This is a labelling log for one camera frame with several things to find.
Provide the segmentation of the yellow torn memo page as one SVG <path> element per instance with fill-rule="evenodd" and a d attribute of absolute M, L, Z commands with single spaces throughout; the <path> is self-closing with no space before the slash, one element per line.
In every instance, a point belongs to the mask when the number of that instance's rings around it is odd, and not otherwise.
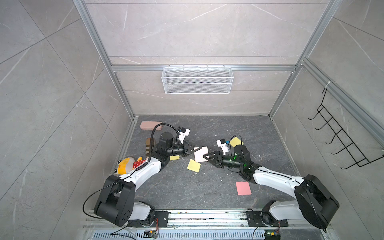
<path fill-rule="evenodd" d="M 188 170 L 198 173 L 200 171 L 200 168 L 201 168 L 201 164 L 199 162 L 196 162 L 195 160 L 190 159 L 189 164 L 187 166 Z"/>

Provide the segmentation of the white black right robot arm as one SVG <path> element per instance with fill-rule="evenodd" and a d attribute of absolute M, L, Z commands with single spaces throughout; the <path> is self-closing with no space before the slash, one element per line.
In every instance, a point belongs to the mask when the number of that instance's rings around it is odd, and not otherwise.
<path fill-rule="evenodd" d="M 284 202 L 269 201 L 260 213 L 266 226 L 284 220 L 306 220 L 324 231 L 340 207 L 336 198 L 316 176 L 290 176 L 269 170 L 253 162 L 244 145 L 235 146 L 232 156 L 214 151 L 203 157 L 217 168 L 238 169 L 238 174 L 250 183 L 276 189 L 294 198 Z"/>

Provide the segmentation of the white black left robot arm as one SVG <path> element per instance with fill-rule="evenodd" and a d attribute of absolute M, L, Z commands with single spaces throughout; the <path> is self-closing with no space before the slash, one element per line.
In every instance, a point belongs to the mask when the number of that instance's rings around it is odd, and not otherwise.
<path fill-rule="evenodd" d="M 144 227 L 153 224 L 156 220 L 155 208 L 135 201 L 136 190 L 162 171 L 172 156 L 187 157 L 200 149 L 185 139 L 189 135 L 189 129 L 177 129 L 174 126 L 171 126 L 173 134 L 162 133 L 155 144 L 154 134 L 161 126 L 163 123 L 157 124 L 151 132 L 148 158 L 125 174 L 109 176 L 103 187 L 96 191 L 99 197 L 91 218 L 106 220 L 118 227 L 131 222 L 139 222 Z"/>

